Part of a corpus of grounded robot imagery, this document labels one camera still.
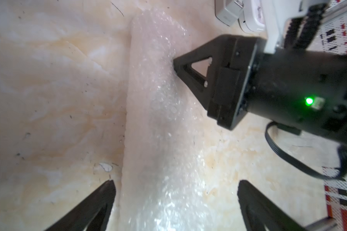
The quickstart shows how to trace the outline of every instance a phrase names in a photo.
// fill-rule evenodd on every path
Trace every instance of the white device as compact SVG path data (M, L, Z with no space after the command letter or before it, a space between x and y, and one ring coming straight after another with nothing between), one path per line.
M243 12L243 3L238 0L215 0L216 17L228 26L234 24Z
M245 0L239 24L245 33L260 33L265 30L264 14L260 0Z
M310 6L330 0L261 0L268 39L264 53L273 54L283 44L286 22L291 18L306 16Z
M216 16L226 25L237 19L246 33L259 33L266 29L268 39L264 53L273 54L284 42L284 31L291 18L306 16L311 6L330 0L215 0Z

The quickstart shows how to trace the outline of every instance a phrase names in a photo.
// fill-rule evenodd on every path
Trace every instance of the marble surface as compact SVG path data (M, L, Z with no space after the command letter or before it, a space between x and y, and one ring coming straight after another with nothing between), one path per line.
M244 34L215 17L213 0L0 0L0 230L44 230L108 179L120 190L130 23L151 7L188 29L193 48ZM249 114L233 132L203 123L218 230L244 229L240 179L301 224L326 216L322 182L269 149L267 122Z

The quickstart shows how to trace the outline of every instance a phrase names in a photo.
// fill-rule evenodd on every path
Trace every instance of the bubble wrap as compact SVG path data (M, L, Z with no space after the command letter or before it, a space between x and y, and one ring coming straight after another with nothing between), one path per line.
M119 230L211 230L195 143L200 105L172 62L190 37L157 9L137 16L131 35Z

